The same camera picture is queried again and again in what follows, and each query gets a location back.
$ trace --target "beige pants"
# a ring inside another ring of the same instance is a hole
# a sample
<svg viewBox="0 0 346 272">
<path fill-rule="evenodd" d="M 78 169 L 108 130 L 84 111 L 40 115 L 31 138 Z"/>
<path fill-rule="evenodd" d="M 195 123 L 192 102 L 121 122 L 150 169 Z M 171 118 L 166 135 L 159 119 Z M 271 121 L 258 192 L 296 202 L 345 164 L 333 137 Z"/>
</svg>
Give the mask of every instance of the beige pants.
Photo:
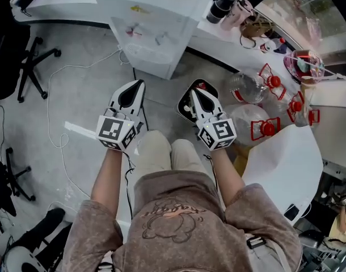
<svg viewBox="0 0 346 272">
<path fill-rule="evenodd" d="M 139 175 L 166 170 L 188 170 L 207 174 L 193 144 L 185 139 L 172 146 L 160 131 L 149 131 L 138 145 L 136 170 Z"/>
</svg>

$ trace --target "window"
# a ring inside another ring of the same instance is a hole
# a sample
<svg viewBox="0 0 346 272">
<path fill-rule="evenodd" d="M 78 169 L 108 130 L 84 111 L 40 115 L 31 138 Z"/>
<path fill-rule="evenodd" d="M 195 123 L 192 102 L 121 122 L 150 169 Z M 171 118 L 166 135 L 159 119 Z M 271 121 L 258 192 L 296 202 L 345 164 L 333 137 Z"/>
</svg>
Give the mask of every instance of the window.
<svg viewBox="0 0 346 272">
<path fill-rule="evenodd" d="M 346 22 L 332 0 L 264 0 L 256 9 L 326 64 L 346 57 Z"/>
</svg>

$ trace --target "gray floor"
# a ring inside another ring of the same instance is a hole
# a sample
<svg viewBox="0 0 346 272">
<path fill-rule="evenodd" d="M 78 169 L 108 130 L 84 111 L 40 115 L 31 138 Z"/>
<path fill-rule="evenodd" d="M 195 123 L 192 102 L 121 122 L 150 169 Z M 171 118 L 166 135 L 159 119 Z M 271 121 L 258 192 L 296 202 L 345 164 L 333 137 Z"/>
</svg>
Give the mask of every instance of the gray floor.
<svg viewBox="0 0 346 272">
<path fill-rule="evenodd" d="M 43 37 L 39 52 L 55 46 L 62 50 L 60 58 L 49 57 L 37 66 L 36 73 L 43 89 L 48 89 L 48 79 L 65 65 L 90 65 L 108 56 L 117 49 L 117 41 L 108 29 L 68 24 L 33 24 L 31 37 Z M 192 54 L 184 53 L 171 80 L 137 71 L 138 79 L 146 82 L 145 111 L 150 129 L 160 130 L 170 142 L 187 138 L 193 142 L 197 152 L 212 176 L 210 163 L 203 159 L 208 153 L 202 142 L 197 142 L 192 126 L 180 118 L 174 107 L 183 92 L 197 78 L 204 78 L 216 87 L 231 75 L 230 72 Z M 50 134 L 56 145 L 60 135 L 68 133 L 69 143 L 64 148 L 66 169 L 71 179 L 86 193 L 90 193 L 102 162 L 105 148 L 100 142 L 67 131 L 65 122 L 95 130 L 98 116 L 104 112 L 113 92 L 133 80 L 132 67 L 120 65 L 117 55 L 89 69 L 67 68 L 51 80 Z M 13 147 L 14 170 L 18 172 L 27 165 L 32 172 L 20 178 L 22 187 L 37 198 L 28 202 L 23 197 L 13 197 L 17 217 L 11 221 L 25 229 L 33 227 L 45 215 L 53 201 L 78 209 L 86 197 L 68 182 L 62 164 L 61 150 L 55 148 L 48 138 L 47 101 L 27 81 L 25 102 L 19 104 L 16 91 L 6 100 L 0 101 L 5 108 L 5 148 Z M 0 144 L 2 141 L 2 112 L 0 112 Z M 134 161 L 133 148 L 129 150 Z M 137 178 L 129 175 L 129 190 L 133 198 L 133 184 Z M 130 222 L 126 200 L 125 182 L 122 180 L 118 220 Z M 5 214 L 2 220 L 10 222 Z"/>
</svg>

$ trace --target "black chair base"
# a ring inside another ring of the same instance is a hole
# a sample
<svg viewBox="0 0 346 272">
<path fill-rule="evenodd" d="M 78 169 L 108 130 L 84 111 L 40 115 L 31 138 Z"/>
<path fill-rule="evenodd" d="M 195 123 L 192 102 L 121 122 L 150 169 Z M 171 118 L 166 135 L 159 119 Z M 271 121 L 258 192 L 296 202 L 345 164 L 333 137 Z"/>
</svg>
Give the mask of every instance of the black chair base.
<svg viewBox="0 0 346 272">
<path fill-rule="evenodd" d="M 10 184 L 10 188 L 13 192 L 13 195 L 18 197 L 20 194 L 22 194 L 27 200 L 30 202 L 34 202 L 36 200 L 36 197 L 34 195 L 28 196 L 27 193 L 22 189 L 22 187 L 17 183 L 16 179 L 32 170 L 30 166 L 28 166 L 25 170 L 17 173 L 16 175 L 13 174 L 11 164 L 10 164 L 10 157 L 9 155 L 13 153 L 12 148 L 8 148 L 6 150 L 6 159 L 7 159 L 7 182 Z"/>
<path fill-rule="evenodd" d="M 19 86 L 19 91 L 18 91 L 18 102 L 20 102 L 20 103 L 24 102 L 24 97 L 22 96 L 22 93 L 23 93 L 23 88 L 24 88 L 24 85 L 26 83 L 27 77 L 31 78 L 33 84 L 35 85 L 35 87 L 37 88 L 39 93 L 41 94 L 42 99 L 45 100 L 48 97 L 47 92 L 42 90 L 41 85 L 39 84 L 39 82 L 36 78 L 36 75 L 33 72 L 33 68 L 38 63 L 40 63 L 41 61 L 43 61 L 47 57 L 51 56 L 52 54 L 54 54 L 55 57 L 60 57 L 61 51 L 57 48 L 54 48 L 54 49 L 51 49 L 51 50 L 47 51 L 46 53 L 38 56 L 37 58 L 33 59 L 37 44 L 42 44 L 42 43 L 43 43 L 43 39 L 41 37 L 36 37 L 33 41 L 31 50 L 26 51 L 27 61 L 22 64 L 23 73 L 22 73 L 22 79 L 20 81 L 20 86 Z"/>
</svg>

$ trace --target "white paper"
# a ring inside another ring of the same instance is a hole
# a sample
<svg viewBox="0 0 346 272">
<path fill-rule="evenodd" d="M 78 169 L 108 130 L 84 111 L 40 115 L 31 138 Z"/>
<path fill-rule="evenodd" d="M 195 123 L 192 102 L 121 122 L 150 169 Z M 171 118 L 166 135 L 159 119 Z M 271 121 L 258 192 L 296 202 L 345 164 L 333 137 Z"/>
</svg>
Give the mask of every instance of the white paper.
<svg viewBox="0 0 346 272">
<path fill-rule="evenodd" d="M 263 186 L 280 212 L 294 204 L 305 212 L 317 192 L 323 162 L 309 126 L 290 125 L 251 149 L 242 179 Z"/>
</svg>

